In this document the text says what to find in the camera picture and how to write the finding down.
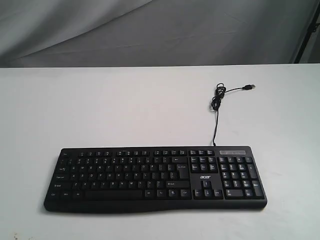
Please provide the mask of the black tripod stand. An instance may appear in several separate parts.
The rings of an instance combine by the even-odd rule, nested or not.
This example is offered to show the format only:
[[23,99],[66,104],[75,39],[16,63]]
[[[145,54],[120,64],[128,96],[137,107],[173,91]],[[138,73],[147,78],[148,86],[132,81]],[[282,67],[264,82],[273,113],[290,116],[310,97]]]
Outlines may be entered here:
[[320,63],[320,1],[316,0],[301,41],[293,55],[293,64]]

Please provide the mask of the grey backdrop cloth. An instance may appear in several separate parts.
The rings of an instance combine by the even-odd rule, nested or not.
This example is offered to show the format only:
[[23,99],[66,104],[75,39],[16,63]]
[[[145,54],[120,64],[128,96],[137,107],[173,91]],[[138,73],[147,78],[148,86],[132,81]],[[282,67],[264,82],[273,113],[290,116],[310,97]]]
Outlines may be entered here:
[[292,63],[316,0],[3,0],[3,68]]

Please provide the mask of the black acer keyboard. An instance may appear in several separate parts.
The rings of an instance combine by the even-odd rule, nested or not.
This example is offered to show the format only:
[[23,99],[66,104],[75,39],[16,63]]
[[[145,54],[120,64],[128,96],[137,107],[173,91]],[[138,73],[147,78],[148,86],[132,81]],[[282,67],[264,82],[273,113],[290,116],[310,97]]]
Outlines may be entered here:
[[248,146],[64,148],[44,199],[49,212],[263,209]]

